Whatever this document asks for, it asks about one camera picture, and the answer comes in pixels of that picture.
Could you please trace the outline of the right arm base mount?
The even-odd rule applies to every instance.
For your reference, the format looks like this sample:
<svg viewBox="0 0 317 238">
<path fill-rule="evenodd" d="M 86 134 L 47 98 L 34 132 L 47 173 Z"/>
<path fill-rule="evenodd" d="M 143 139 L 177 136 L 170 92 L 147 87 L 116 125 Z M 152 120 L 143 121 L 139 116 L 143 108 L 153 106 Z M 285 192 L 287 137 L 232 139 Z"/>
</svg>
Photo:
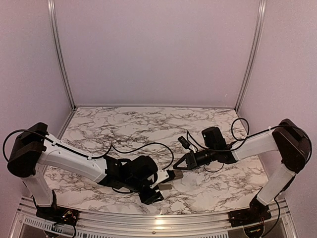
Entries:
<svg viewBox="0 0 317 238">
<path fill-rule="evenodd" d="M 268 220 L 272 217 L 268 206 L 266 206 L 262 210 L 258 208 L 246 208 L 246 209 L 234 210 L 229 212 L 228 216 L 229 216 L 229 222 L 232 227 L 258 223 L 264 220 Z"/>
</svg>

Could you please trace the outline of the white remote control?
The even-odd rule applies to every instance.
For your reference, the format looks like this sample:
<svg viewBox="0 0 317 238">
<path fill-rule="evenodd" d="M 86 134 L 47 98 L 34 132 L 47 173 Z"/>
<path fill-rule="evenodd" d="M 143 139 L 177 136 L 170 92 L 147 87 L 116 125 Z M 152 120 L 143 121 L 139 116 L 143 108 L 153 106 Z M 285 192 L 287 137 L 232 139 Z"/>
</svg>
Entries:
<svg viewBox="0 0 317 238">
<path fill-rule="evenodd" d="M 171 178 L 172 180 L 182 179 L 184 177 L 183 172 L 181 170 L 172 170 Z"/>
</svg>

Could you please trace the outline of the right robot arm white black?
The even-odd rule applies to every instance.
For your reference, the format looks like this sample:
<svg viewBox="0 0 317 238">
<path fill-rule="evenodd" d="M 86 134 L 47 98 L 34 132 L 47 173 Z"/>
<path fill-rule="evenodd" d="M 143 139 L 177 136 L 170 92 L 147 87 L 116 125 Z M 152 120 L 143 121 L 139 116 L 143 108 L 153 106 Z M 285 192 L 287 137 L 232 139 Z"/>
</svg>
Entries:
<svg viewBox="0 0 317 238">
<path fill-rule="evenodd" d="M 184 170 L 191 171 L 213 161 L 229 165 L 251 156 L 279 151 L 280 167 L 252 199 L 245 212 L 245 217 L 250 222 L 256 222 L 262 217 L 266 206 L 288 188 L 310 160 L 313 150 L 307 133 L 289 119 L 256 134 L 247 135 L 244 139 L 235 139 L 230 144 L 226 143 L 218 127 L 203 130 L 202 136 L 205 142 L 202 149 L 183 155 L 173 165 L 175 170 L 180 170 L 182 163 L 186 164 Z"/>
</svg>

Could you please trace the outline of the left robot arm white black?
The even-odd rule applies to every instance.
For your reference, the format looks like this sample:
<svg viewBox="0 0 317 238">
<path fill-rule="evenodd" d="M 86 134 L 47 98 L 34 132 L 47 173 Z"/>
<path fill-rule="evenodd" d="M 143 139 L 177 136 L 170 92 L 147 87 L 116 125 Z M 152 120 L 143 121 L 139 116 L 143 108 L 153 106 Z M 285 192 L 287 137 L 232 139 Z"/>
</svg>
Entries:
<svg viewBox="0 0 317 238">
<path fill-rule="evenodd" d="M 59 220 L 63 213 L 56 204 L 55 193 L 38 171 L 40 165 L 57 167 L 115 190 L 128 189 L 137 193 L 146 205 L 163 200 L 156 185 L 159 170 L 151 157 L 139 156 L 134 160 L 108 155 L 94 157 L 62 143 L 48 133 L 47 128 L 45 123 L 39 122 L 28 130 L 13 132 L 17 137 L 7 157 L 7 169 L 24 181 L 38 207 L 43 208 L 51 220 Z"/>
</svg>

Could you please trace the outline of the grey battery cover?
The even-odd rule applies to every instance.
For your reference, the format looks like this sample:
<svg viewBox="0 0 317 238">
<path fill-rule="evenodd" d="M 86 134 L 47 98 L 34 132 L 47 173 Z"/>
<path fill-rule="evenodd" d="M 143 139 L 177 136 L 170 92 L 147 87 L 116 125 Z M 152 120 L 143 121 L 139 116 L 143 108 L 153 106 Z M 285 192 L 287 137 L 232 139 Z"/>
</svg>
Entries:
<svg viewBox="0 0 317 238">
<path fill-rule="evenodd" d="M 158 184 L 159 190 L 172 190 L 171 184 Z"/>
</svg>

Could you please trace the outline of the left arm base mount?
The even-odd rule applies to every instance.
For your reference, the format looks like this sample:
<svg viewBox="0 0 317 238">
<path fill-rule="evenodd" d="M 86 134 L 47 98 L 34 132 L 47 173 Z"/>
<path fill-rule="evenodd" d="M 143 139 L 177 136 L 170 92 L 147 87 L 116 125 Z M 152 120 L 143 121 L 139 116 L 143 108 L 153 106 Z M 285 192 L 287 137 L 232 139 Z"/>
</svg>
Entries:
<svg viewBox="0 0 317 238">
<path fill-rule="evenodd" d="M 65 207 L 39 207 L 36 216 L 58 224 L 75 226 L 77 224 L 79 211 Z"/>
</svg>

